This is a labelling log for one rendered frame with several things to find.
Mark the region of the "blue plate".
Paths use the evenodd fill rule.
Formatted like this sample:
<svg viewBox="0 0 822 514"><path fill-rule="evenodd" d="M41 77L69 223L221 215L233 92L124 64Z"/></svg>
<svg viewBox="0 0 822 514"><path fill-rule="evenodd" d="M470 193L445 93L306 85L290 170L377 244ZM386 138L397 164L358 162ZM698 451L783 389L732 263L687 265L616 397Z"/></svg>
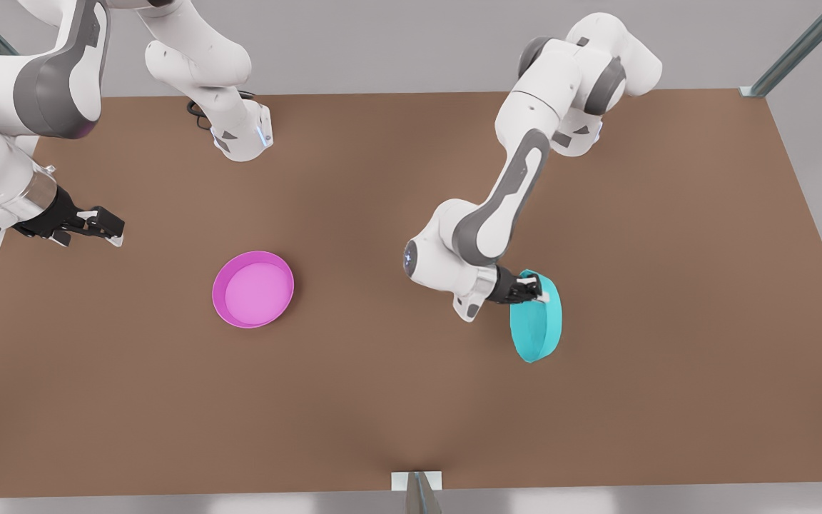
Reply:
<svg viewBox="0 0 822 514"><path fill-rule="evenodd" d="M542 297L509 306L509 326L519 357L528 363L545 358L557 349L562 336L562 301L552 281L532 270L523 270L522 279L535 278Z"/></svg>

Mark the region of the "pink plate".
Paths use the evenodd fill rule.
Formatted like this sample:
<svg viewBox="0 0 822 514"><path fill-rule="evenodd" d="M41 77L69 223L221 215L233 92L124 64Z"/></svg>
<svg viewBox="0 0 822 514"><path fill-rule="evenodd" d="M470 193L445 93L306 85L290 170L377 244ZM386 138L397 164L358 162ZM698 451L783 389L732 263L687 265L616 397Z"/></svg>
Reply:
<svg viewBox="0 0 822 514"><path fill-rule="evenodd" d="M272 323L293 299L295 279L287 261L267 251L249 251L216 274L211 299L219 318L236 328Z"/></svg>

